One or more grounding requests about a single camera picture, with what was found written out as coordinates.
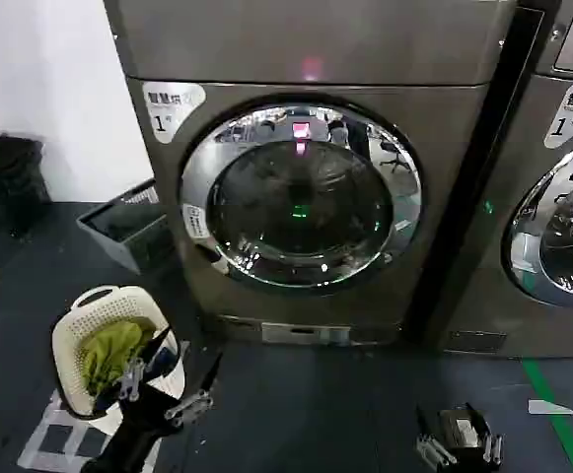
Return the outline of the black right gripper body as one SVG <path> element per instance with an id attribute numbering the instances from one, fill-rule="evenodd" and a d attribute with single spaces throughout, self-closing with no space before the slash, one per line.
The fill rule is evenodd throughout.
<path id="1" fill-rule="evenodd" d="M 471 406 L 442 410 L 438 413 L 443 443 L 451 449 L 485 447 L 488 424 Z"/>

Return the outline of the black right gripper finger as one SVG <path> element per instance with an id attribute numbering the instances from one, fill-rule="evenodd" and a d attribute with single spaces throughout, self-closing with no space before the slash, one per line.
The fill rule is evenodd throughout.
<path id="1" fill-rule="evenodd" d="M 483 459 L 502 459 L 503 437 L 492 433 L 485 418 L 471 404 L 466 404 L 466 410 L 469 414 L 470 424 L 476 432 L 478 446 L 482 450 L 481 457 Z"/>
<path id="2" fill-rule="evenodd" d="M 450 469 L 453 466 L 453 456 L 439 443 L 432 434 L 422 409 L 415 409 L 418 425 L 418 436 L 415 449 L 422 460 L 431 469 Z"/>

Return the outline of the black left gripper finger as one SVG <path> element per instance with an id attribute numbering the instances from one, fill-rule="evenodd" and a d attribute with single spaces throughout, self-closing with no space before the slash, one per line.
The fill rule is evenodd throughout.
<path id="1" fill-rule="evenodd" d="M 144 374 L 152 369 L 157 353 L 164 346 L 169 332 L 170 327 L 165 328 L 150 340 L 136 357 L 129 360 L 120 378 L 119 400 L 139 399 L 139 386 Z"/>
<path id="2" fill-rule="evenodd" d="M 223 354 L 219 353 L 194 393 L 184 397 L 177 405 L 168 409 L 164 418 L 173 427 L 182 427 L 196 421 L 213 405 L 211 390 L 221 365 Z"/>

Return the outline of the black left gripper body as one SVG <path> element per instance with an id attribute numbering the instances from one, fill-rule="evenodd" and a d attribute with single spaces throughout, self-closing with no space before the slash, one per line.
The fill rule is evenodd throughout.
<path id="1" fill-rule="evenodd" d="M 141 472 L 158 439 L 175 434 L 165 413 L 179 401 L 149 385 L 141 384 L 136 401 L 119 402 L 122 421 L 104 451 L 86 463 L 87 472 Z"/>

